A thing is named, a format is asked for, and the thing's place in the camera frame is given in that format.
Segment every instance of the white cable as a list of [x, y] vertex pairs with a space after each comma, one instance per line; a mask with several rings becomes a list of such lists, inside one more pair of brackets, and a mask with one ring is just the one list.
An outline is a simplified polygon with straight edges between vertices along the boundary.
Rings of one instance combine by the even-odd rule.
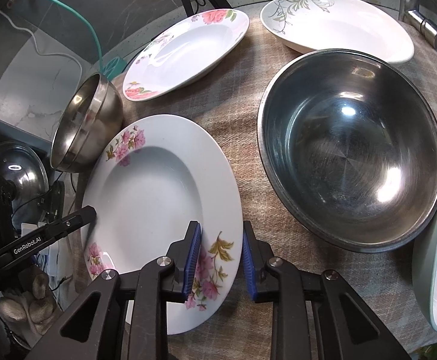
[[44, 53], [40, 52], [39, 49], [38, 49], [38, 45], [37, 45], [37, 38], [35, 38], [35, 34], [32, 31], [30, 31], [28, 28], [16, 26], [15, 23], [13, 21], [11, 21], [11, 18], [7, 14], [3, 13], [2, 11], [0, 11], [0, 14], [9, 21], [10, 25], [13, 28], [15, 28], [15, 30], [20, 30], [20, 31], [28, 32], [32, 36], [32, 39], [34, 41], [35, 51], [37, 52], [37, 54], [39, 56], [64, 56], [64, 57], [67, 57], [67, 58], [75, 61], [76, 64], [78, 65], [78, 67], [80, 68], [80, 77], [78, 79], [77, 87], [75, 88], [75, 91], [78, 90], [78, 87], [80, 85], [80, 81], [82, 80], [83, 67], [82, 67], [82, 64], [79, 62], [79, 60], [77, 58], [75, 58], [72, 55], [65, 54], [64, 52], [50, 52], [48, 54], [44, 54]]

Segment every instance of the faucet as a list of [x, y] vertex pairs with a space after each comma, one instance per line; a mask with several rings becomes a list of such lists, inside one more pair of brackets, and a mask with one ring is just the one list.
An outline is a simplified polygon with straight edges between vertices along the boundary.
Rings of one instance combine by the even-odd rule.
[[437, 49], [437, 25], [419, 12], [419, 0], [400, 0], [399, 20], [411, 24]]

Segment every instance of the countertop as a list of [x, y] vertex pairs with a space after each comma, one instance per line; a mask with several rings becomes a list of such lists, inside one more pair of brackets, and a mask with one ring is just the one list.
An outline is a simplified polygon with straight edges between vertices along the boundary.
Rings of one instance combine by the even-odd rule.
[[[227, 156], [239, 187], [243, 218], [258, 239], [298, 268], [314, 273], [336, 269], [363, 297], [409, 352], [437, 342], [411, 284], [413, 243], [398, 250], [360, 254], [339, 249], [314, 237], [280, 202], [263, 170], [256, 139], [262, 94], [277, 71], [299, 54], [281, 44], [260, 23], [262, 4], [240, 8], [250, 19], [239, 45], [205, 78], [149, 102], [130, 102], [122, 95], [123, 125], [149, 115], [187, 117], [217, 141]], [[402, 24], [415, 45], [414, 58], [401, 65], [422, 92], [437, 118], [437, 50], [410, 26]], [[122, 93], [124, 74], [114, 85]], [[87, 175], [79, 179], [83, 192]], [[73, 237], [74, 276], [78, 290], [89, 281], [81, 256], [79, 234]], [[169, 337], [169, 350], [184, 359], [268, 359], [272, 328], [271, 304], [250, 301], [242, 270], [218, 311], [198, 328]], [[312, 347], [315, 337], [312, 334]]]

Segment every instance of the stainless steel bowl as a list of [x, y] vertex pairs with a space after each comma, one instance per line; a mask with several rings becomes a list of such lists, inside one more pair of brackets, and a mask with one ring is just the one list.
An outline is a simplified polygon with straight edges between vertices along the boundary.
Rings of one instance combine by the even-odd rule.
[[65, 109], [53, 137], [50, 166], [78, 173], [93, 166], [121, 130], [122, 100], [100, 73], [90, 76]]
[[437, 121], [402, 73], [370, 55], [325, 50], [287, 64], [263, 95], [258, 145], [287, 209], [344, 249], [395, 249], [436, 210]]

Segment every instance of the cloth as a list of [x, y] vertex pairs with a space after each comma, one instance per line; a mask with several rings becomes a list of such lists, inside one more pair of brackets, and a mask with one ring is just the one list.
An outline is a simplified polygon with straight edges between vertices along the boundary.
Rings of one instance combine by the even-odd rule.
[[[415, 29], [404, 27], [414, 41], [415, 57], [399, 69], [427, 98], [437, 117], [437, 51]], [[412, 289], [413, 243], [379, 254], [353, 253], [327, 244], [295, 220], [268, 181], [256, 138], [258, 106], [273, 76], [298, 55], [276, 40], [258, 17], [251, 17], [244, 39], [198, 82], [149, 102], [131, 102], [122, 95], [123, 125], [163, 113], [198, 123], [227, 156], [239, 187], [243, 218], [252, 222], [258, 239], [302, 270], [339, 271], [407, 351], [437, 342], [437, 332], [423, 317]], [[121, 74], [113, 81], [120, 93], [123, 79]], [[79, 192], [85, 182], [82, 175]], [[83, 274], [83, 258], [75, 262]], [[251, 302], [239, 268], [218, 311], [198, 328], [170, 336], [169, 350], [181, 360], [269, 359], [271, 327], [272, 305]]]

